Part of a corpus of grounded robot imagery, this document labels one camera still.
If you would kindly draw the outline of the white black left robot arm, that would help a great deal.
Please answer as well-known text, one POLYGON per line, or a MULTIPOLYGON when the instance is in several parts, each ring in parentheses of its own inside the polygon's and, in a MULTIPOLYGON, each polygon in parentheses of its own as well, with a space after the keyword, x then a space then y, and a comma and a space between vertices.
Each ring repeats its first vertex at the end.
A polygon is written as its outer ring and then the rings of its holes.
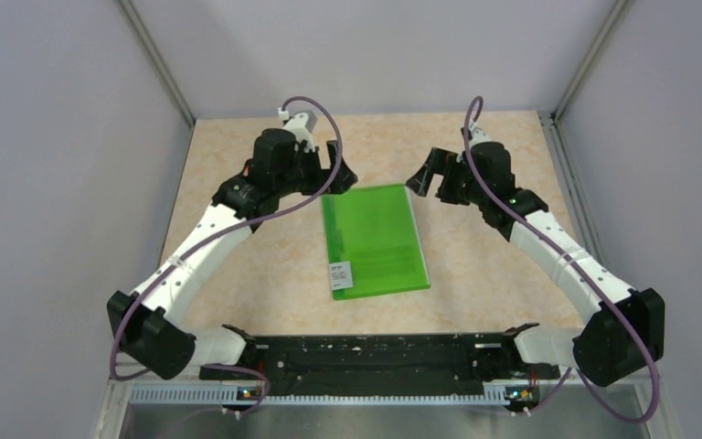
POLYGON ((117 291, 108 300, 111 379, 153 373, 171 380, 195 362, 221 364, 235 378, 255 370, 257 355, 240 332, 218 327, 200 334, 182 325, 211 275, 263 222, 322 195, 343 194, 358 181, 346 164, 342 135, 326 147, 330 166, 323 168, 309 128, 287 123, 255 139, 251 158, 220 184, 179 247, 132 292, 117 291))

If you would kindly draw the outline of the green plastic folder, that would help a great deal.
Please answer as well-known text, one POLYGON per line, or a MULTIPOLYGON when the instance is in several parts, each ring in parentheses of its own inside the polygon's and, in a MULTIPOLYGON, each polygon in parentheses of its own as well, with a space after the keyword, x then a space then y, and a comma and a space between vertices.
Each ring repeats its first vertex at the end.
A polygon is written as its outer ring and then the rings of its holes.
POLYGON ((403 184, 321 197, 331 294, 336 301, 431 287, 410 191, 403 184))

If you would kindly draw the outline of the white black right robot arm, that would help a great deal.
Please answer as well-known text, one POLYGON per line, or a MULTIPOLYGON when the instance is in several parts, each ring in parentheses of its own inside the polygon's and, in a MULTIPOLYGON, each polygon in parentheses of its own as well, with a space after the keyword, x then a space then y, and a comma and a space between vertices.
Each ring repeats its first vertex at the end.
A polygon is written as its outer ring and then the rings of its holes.
POLYGON ((523 377, 536 364, 571 367, 605 388, 642 369, 658 371, 663 297, 653 288, 632 287, 574 241, 541 197, 516 184, 502 144, 480 143, 469 154, 432 148, 406 186, 423 197, 436 176, 442 178, 436 192, 441 202, 476 206, 491 228, 541 268, 584 323, 579 329, 516 328, 513 343, 499 352, 506 374, 523 377))

